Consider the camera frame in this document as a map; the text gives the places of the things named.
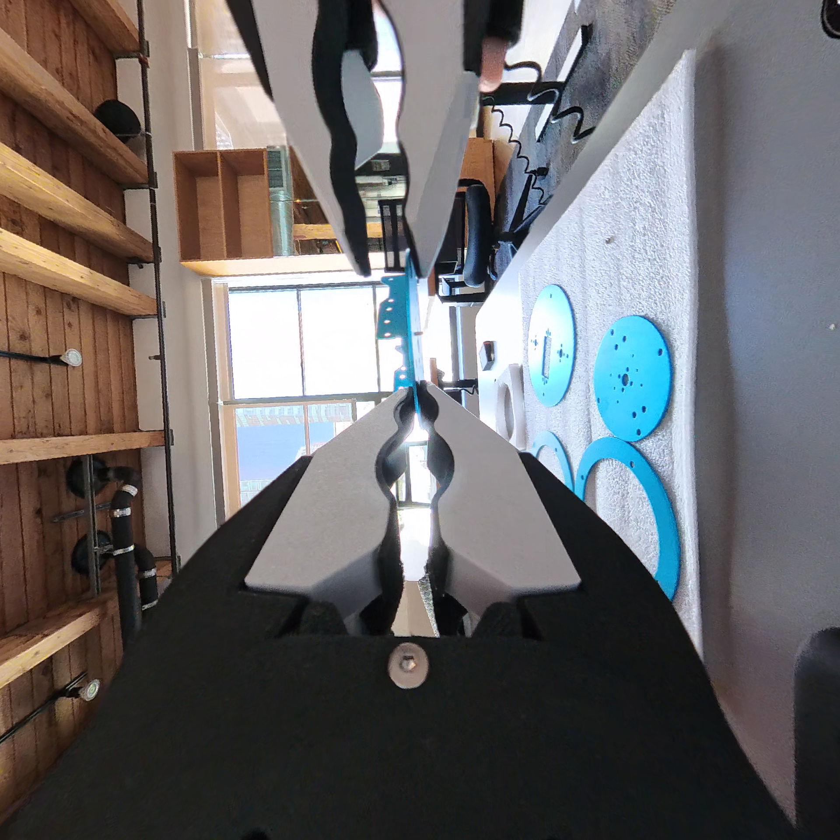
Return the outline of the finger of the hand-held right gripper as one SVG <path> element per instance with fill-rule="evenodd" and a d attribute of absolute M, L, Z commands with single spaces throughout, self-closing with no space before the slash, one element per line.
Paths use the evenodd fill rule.
<path fill-rule="evenodd" d="M 383 1 L 402 56 L 396 132 L 407 164 L 404 223 L 419 277 L 434 267 L 476 114 L 484 3 Z"/>
<path fill-rule="evenodd" d="M 228 1 L 266 95 L 353 269 L 371 273 L 356 170 L 383 145 L 370 1 Z"/>

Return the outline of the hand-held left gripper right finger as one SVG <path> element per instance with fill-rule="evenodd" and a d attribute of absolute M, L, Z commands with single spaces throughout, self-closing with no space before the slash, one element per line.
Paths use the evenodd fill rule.
<path fill-rule="evenodd" d="M 575 591 L 581 578 L 519 451 L 429 383 L 420 418 L 438 484 L 425 575 L 439 633 L 497 602 Z"/>

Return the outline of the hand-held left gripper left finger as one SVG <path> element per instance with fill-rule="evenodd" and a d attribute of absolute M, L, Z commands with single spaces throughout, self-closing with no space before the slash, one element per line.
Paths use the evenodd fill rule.
<path fill-rule="evenodd" d="M 412 389 L 403 388 L 310 457 L 245 577 L 257 592 L 329 602 L 387 634 L 403 594 L 392 487 L 406 468 Z"/>

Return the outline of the white foam frame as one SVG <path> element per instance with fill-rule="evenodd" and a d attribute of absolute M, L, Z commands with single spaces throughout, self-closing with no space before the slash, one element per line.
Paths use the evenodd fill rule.
<path fill-rule="evenodd" d="M 522 451 L 527 443 L 522 368 L 510 364 L 495 385 L 494 426 L 497 433 Z"/>

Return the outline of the blue metal U bracket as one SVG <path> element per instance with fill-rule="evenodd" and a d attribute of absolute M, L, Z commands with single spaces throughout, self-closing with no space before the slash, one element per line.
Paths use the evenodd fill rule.
<path fill-rule="evenodd" d="M 387 287 L 384 300 L 379 304 L 375 337 L 378 341 L 396 341 L 395 351 L 400 360 L 392 367 L 394 391 L 415 385 L 412 310 L 410 302 L 411 277 L 407 274 L 385 276 Z"/>

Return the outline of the grey desk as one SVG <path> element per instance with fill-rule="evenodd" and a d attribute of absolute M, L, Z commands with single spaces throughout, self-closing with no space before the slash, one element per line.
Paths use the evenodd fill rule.
<path fill-rule="evenodd" d="M 561 771 L 558 827 L 523 837 L 797 838 L 794 674 L 838 627 L 838 38 L 823 2 L 526 2 L 527 42 L 555 35 L 543 76 L 569 116 L 521 125 L 497 199 L 507 222 L 523 155 L 547 202 L 479 310 L 479 375 L 523 374 L 519 272 L 689 51 L 694 52 L 695 469 L 702 651 L 673 601 L 680 548 L 668 494 L 619 437 L 594 441 L 549 501 L 605 539 L 581 590 L 526 598 L 581 665 L 583 722 L 540 748 Z"/>

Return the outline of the person's right hand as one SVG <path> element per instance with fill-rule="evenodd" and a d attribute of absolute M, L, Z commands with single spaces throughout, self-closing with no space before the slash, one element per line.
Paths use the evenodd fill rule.
<path fill-rule="evenodd" d="M 490 93 L 499 88 L 505 71 L 509 43 L 499 37 L 487 36 L 482 41 L 479 91 Z"/>

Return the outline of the black office chair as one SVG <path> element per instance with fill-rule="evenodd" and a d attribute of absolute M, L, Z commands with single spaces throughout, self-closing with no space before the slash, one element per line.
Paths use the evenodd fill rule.
<path fill-rule="evenodd" d="M 456 235 L 456 271 L 469 288 L 484 286 L 494 279 L 497 246 L 485 184 L 474 178 L 458 181 L 456 205 L 463 204 L 463 220 Z"/>

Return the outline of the wooden cubby shelf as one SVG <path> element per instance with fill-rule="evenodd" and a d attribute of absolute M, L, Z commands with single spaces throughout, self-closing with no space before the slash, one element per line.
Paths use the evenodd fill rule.
<path fill-rule="evenodd" d="M 173 165 L 181 262 L 197 275 L 351 270 L 293 150 L 293 256 L 273 253 L 265 148 L 175 152 Z"/>

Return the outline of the black ceiling dome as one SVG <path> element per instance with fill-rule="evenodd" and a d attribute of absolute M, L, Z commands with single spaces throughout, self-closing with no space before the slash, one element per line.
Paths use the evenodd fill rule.
<path fill-rule="evenodd" d="M 123 144 L 137 140 L 143 133 L 138 115 L 118 99 L 101 102 L 92 115 Z"/>

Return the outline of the large window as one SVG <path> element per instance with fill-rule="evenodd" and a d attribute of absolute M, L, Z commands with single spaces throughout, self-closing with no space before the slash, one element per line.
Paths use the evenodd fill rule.
<path fill-rule="evenodd" d="M 219 456 L 228 516 L 390 396 L 401 340 L 379 332 L 382 273 L 213 285 Z"/>

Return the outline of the blue disc with rectangular hole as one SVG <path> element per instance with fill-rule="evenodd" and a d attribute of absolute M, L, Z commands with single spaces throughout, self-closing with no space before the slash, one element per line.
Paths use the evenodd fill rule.
<path fill-rule="evenodd" d="M 532 308 L 527 335 L 530 382 L 539 402 L 548 407 L 565 397 L 574 372 L 574 315 L 565 291 L 544 287 Z"/>

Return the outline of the white foam sheet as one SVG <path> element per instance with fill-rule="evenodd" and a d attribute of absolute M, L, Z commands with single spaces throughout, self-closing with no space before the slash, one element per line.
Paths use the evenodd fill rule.
<path fill-rule="evenodd" d="M 539 402 L 526 361 L 523 378 L 528 446 L 550 432 L 573 469 L 594 441 L 617 438 L 603 423 L 593 386 L 606 331 L 637 315 L 664 335 L 673 371 L 668 408 L 653 433 L 628 445 L 650 464 L 675 513 L 680 569 L 673 604 L 701 652 L 695 69 L 689 51 L 520 270 L 519 289 L 525 332 L 544 287 L 560 286 L 572 306 L 574 372 L 563 400 L 552 407 Z M 605 245 L 611 235 L 614 244 Z"/>

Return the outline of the silver metal duct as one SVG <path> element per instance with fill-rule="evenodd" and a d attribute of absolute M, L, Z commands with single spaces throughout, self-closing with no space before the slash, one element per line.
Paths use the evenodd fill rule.
<path fill-rule="evenodd" d="M 294 194 L 290 150 L 286 145 L 267 147 L 266 171 L 273 253 L 275 257 L 294 256 Z"/>

